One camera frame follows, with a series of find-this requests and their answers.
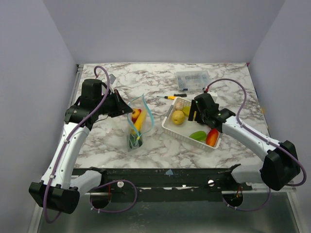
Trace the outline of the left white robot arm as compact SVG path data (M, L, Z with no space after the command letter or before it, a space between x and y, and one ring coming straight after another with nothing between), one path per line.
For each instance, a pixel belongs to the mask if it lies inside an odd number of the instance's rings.
M62 137L47 171L32 182L29 193L44 210L71 214L88 191L107 188L107 172L91 167L76 180L71 178L79 151L100 115L118 117L132 112L111 83L86 79L77 101L65 112Z

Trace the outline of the yellow toy banana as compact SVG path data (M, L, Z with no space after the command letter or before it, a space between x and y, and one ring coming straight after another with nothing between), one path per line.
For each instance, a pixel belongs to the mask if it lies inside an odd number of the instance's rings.
M140 116L138 117L138 119L136 120L134 126L136 128L136 130L139 132L145 119L146 119L146 116L147 116L147 110L142 110Z

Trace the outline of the clear zip top bag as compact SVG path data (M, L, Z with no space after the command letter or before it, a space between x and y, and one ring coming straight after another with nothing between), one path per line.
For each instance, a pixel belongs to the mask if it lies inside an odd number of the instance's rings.
M126 115L128 123L126 138L127 149L131 151L143 145L143 137L151 131L155 121L144 94L131 100L128 105L132 108L132 113Z

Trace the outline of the green toy leafy vegetable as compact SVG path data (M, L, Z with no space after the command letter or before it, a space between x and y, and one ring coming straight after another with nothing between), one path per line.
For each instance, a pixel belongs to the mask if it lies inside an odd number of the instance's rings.
M133 134L129 134L128 135L128 146L129 149L136 149L141 147L143 144L142 141L142 137L141 136L137 136L137 135L133 135Z

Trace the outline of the red yellow toy apple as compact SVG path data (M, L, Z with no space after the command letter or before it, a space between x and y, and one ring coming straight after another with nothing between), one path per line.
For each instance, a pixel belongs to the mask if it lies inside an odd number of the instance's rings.
M138 119L138 117L140 116L141 112L142 112L141 109L133 108L131 120L134 124Z

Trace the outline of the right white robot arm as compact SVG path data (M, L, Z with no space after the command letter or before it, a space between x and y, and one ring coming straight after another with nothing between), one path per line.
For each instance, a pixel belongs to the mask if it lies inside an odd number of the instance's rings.
M219 105L209 93L192 100L188 120L205 124L236 139L262 161L252 166L238 165L226 175L224 186L229 190L235 190L241 183L263 183L279 191L301 172L293 143L281 143L265 136L243 123L234 112L226 108L219 110Z

